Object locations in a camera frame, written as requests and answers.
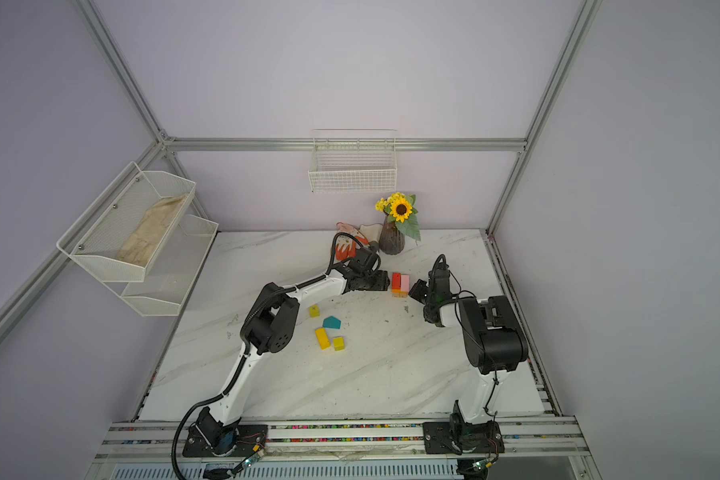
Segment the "red block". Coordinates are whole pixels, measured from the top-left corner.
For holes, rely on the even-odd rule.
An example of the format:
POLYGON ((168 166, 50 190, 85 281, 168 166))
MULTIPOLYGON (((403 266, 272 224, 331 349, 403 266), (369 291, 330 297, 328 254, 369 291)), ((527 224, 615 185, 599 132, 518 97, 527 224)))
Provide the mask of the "red block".
POLYGON ((391 290, 393 292, 398 292, 401 288, 401 274, 394 272, 392 275, 392 282, 391 282, 391 290))

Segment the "yellow long block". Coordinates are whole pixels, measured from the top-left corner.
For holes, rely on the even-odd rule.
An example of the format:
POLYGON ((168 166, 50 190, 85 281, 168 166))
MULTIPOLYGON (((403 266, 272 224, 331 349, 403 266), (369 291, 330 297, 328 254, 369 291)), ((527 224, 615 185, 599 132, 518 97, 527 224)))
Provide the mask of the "yellow long block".
POLYGON ((315 336, 321 350, 326 350, 331 346, 331 340, 324 328, 316 329, 315 336))

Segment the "pink block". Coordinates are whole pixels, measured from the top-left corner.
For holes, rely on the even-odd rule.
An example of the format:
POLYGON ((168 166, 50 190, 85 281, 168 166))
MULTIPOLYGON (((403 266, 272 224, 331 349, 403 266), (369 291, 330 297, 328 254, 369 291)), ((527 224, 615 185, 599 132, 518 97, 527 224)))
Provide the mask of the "pink block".
POLYGON ((400 275, 400 292, 407 295, 410 290, 410 276, 406 274, 400 275))

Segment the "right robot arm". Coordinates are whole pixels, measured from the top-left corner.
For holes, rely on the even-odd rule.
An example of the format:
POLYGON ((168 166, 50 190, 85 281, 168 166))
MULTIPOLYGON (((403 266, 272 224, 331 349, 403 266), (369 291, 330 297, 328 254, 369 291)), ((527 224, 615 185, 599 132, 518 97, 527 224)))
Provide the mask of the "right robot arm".
POLYGON ((474 387, 454 401, 447 421, 423 424, 424 447, 428 454, 486 453, 496 460, 505 452, 497 402, 505 381, 528 360, 528 341, 507 297, 480 300, 471 291, 453 292, 454 279, 441 254, 428 277, 409 292, 423 305, 427 323, 460 330, 467 360, 477 374, 474 387))

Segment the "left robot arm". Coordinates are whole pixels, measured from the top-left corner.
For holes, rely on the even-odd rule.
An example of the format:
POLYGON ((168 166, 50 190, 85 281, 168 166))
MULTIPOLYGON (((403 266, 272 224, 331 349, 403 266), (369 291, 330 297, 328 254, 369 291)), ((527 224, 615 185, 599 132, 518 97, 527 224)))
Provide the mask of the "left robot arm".
POLYGON ((338 260, 336 247, 332 246, 324 273, 295 285, 270 282, 262 288, 245 317, 237 361, 220 392, 194 404, 180 420, 172 440, 173 460, 178 454, 191 458, 227 457, 246 449, 239 424, 254 377, 265 360, 292 341, 302 307, 348 292, 388 289, 390 278, 381 269, 377 242, 365 245, 345 233, 338 233, 334 238, 351 240, 357 246, 355 255, 338 260))

